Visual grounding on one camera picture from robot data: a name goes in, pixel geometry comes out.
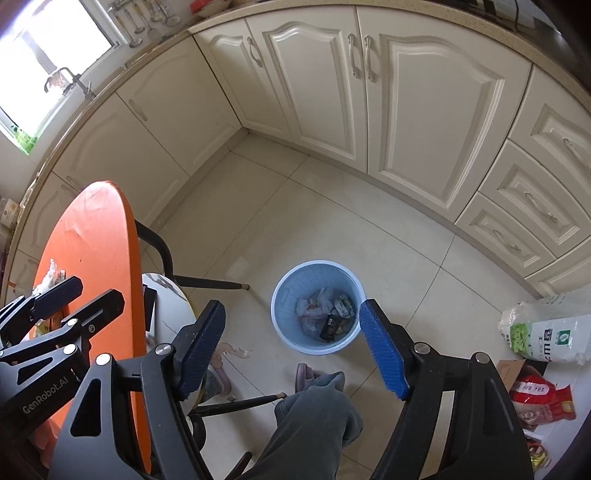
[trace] snack package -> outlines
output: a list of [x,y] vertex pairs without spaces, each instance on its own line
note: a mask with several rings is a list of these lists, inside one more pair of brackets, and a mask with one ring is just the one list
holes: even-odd
[[576,418],[570,385],[557,390],[539,374],[520,375],[509,396],[517,416],[526,426]]

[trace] floor tile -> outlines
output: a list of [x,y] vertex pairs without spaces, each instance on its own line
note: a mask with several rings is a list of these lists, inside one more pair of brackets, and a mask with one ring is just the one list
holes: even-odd
[[340,458],[339,469],[335,480],[369,480],[372,471],[343,455]]
[[253,218],[209,277],[249,283],[248,291],[196,289],[197,311],[211,298],[222,301],[228,319],[222,339],[251,351],[232,363],[265,394],[293,392],[295,368],[307,362],[324,372],[342,370],[352,393],[374,369],[362,335],[347,348],[307,356],[285,345],[271,323],[270,302],[281,277],[307,260],[327,259],[350,268],[369,298],[392,321],[406,324],[431,284],[437,266],[369,222],[289,180]]
[[[228,361],[224,360],[223,368],[237,400],[261,396]],[[226,397],[213,397],[206,404],[225,401]],[[254,464],[277,427],[274,408],[271,403],[203,419],[207,439],[201,454],[214,478],[225,478],[245,452],[253,454],[249,468]]]
[[[351,400],[363,418],[363,432],[345,449],[344,454],[373,471],[392,436],[404,402],[386,389],[377,369],[354,393]],[[432,475],[439,468],[447,438],[452,405],[453,394],[445,392],[421,478]]]
[[140,260],[142,262],[142,273],[160,273],[148,252],[144,252]]
[[284,181],[230,152],[159,231],[173,255],[175,274],[204,276]]
[[309,157],[291,179],[333,200],[441,265],[453,233],[402,200]]
[[407,326],[415,342],[443,355],[470,358],[482,351],[495,364],[515,358],[498,330],[500,312],[445,270],[440,270]]
[[501,312],[533,297],[476,248],[455,236],[442,265]]
[[252,134],[233,147],[232,151],[286,177],[308,157],[293,148]]

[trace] person's leg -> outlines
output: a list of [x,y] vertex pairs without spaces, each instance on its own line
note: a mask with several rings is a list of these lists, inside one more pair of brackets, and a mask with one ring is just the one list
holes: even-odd
[[363,428],[342,393],[345,375],[323,375],[275,407],[277,430],[258,462],[240,480],[334,480],[341,451]]

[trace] black chair leg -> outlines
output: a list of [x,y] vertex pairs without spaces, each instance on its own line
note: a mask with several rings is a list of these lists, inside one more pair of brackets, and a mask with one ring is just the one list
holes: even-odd
[[267,395],[266,397],[249,398],[248,400],[239,400],[235,402],[218,403],[216,405],[197,406],[189,412],[189,418],[193,416],[211,417],[213,415],[221,415],[223,413],[231,413],[233,411],[246,410],[247,408],[258,407],[271,403],[272,401],[285,398],[283,392],[276,395]]
[[232,469],[232,471],[228,474],[228,476],[225,478],[225,480],[236,480],[236,478],[241,476],[244,473],[244,470],[246,469],[246,467],[248,466],[248,462],[251,461],[251,458],[252,458],[251,452],[246,452],[244,455],[242,455],[242,458],[240,458],[240,460],[238,460],[238,463]]
[[248,290],[250,288],[247,283],[175,275],[173,270],[173,256],[162,237],[142,223],[139,223],[137,220],[135,221],[135,229],[138,231],[139,238],[145,241],[148,245],[152,245],[152,247],[158,251],[162,258],[164,276],[175,281],[181,287],[217,288],[219,290]]

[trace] slipper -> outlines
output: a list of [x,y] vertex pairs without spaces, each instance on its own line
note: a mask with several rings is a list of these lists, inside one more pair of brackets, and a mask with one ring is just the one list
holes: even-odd
[[314,380],[319,377],[319,375],[314,373],[314,371],[306,364],[298,364],[295,374],[295,393],[306,390],[312,385]]

